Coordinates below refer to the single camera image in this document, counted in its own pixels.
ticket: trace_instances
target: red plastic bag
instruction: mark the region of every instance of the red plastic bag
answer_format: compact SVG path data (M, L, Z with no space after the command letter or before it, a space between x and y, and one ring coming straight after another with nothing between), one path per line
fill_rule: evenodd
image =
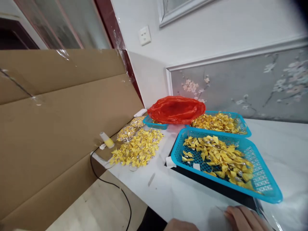
M190 124L205 112L205 104L183 96L167 96L148 109L149 116L162 124Z

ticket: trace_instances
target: white table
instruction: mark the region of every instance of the white table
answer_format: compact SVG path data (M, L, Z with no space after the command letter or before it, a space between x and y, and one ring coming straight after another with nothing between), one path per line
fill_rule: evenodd
M284 197L280 204L262 202L270 223L274 223L273 215L282 230L302 229L301 223L306 222L303 212L308 208L308 124L252 119L246 122L252 132L249 139L259 149ZM128 166L115 165L109 171L167 222L177 218L194 223L200 231L231 230L222 211L228 205L238 205L236 201L164 166L182 128L169 125L162 130L165 137L159 151L146 167L132 172ZM109 167L96 154L93 157Z

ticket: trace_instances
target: basket rim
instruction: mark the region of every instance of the basket rim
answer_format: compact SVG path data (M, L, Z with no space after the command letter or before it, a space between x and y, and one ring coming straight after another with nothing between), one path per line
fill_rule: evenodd
M265 175L267 176L267 178L268 178L270 184L271 184L272 187L273 187L273 191L274 191L274 195L273 195L273 196L264 196L264 195L261 195L261 194L259 194L259 193L257 193L257 192L254 192L254 191L251 191L251 190L249 190L249 189L246 189L246 188L240 187L240 186L238 186L238 185L232 184L231 182L225 181L225 180L220 179L220 178L218 178L218 177L211 176L211 175L209 175L209 174L206 174L206 173L204 173L204 172L202 172L202 171L196 170L196 169L194 169L193 167L188 167L188 166L186 166L185 164L179 162L179 161L176 159L176 157L175 157L175 149L176 149L176 147L179 145L180 136L181 136L183 133L187 132L187 131L196 131L196 132L200 132L200 130L204 130L204 129L197 129L197 128L192 128L192 127L190 127L190 128L183 128L183 129L179 132L179 135L178 135L178 137L177 137L177 139L176 139L176 141L175 141L175 146L173 147L172 152L171 152L171 159L172 159L172 161L173 161L177 166L182 167L182 168L184 168L184 169L187 169L187 170L189 170L189 171L192 171L192 172L194 172L194 173L196 173L196 174L198 174L198 175L204 176L204 177L206 177L206 178L208 178L208 179L211 179L211 180L213 180L213 181L215 181L215 182L217 182L217 183L223 184L223 185L225 185L225 186L227 186L227 187L230 187L230 188L232 188L232 189L235 189L235 190L237 190L237 191L243 192L243 193L245 193L245 194L247 194L247 195L249 195L249 196L252 196L252 197L254 197L254 198L263 200L263 201L265 201L265 202L269 202L269 203L272 203L272 204L276 204L276 203L282 202L283 196L282 196L281 190L280 190L280 188L278 187L278 185L277 185L277 183L276 183L274 177L272 176L271 172L269 171L267 165L265 164L265 162L264 162L264 160L263 160L263 158L262 158L260 152L258 151L256 145L255 145L252 141L250 141L250 140L248 140L248 139L246 139L246 138L238 138L238 137L231 136L231 135L229 135L228 133L216 132L216 131L211 131L211 130L205 130L205 131L203 131L203 132L205 132L205 133L210 133L210 134L213 134L213 135L224 135L224 136L232 137L232 138L235 138L235 139L238 139L238 140L246 140L246 141L248 141L248 142L250 143L250 145L251 145L251 147L252 147L252 149L253 149L253 151L254 151L254 153L255 153L257 159L259 160L259 162L260 162L260 164L261 164L261 166L262 166L262 168L263 168L263 170L264 170Z
M224 112L224 111L205 111L204 114L206 114L207 112L209 113L224 113L224 114L234 114L234 115L238 115L238 118L240 119L240 121L246 126L246 131L247 131L247 134L232 134L232 133L226 133L226 132L218 132L218 133L223 133L223 134L230 134L232 135L233 137L238 137L238 138L247 138L247 137L251 137L252 133L246 123L246 121L244 120L244 118L242 117L241 114L237 113L237 112ZM187 124L185 125L185 127L191 127L191 128L194 128L192 126L190 126L190 124Z
M145 122L145 120L147 119L147 118L150 118L150 116L149 115L147 115L144 119L143 119L143 123L144 124L155 124L155 123L149 123L149 122ZM157 125L157 126L168 126L169 124L155 124L155 125Z

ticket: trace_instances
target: wall outlet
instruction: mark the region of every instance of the wall outlet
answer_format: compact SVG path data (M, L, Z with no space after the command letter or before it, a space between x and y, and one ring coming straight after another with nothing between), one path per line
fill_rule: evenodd
M149 26L143 27L139 31L139 40L140 40L141 46L147 45L148 43L151 42Z

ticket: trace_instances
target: human hand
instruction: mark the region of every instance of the human hand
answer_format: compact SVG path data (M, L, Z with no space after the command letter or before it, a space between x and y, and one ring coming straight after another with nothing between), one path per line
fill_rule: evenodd
M171 221L168 222L164 231L199 231L199 230L193 223L180 221L173 218L171 219Z
M233 231L270 231L261 217L245 206L228 206L224 215Z

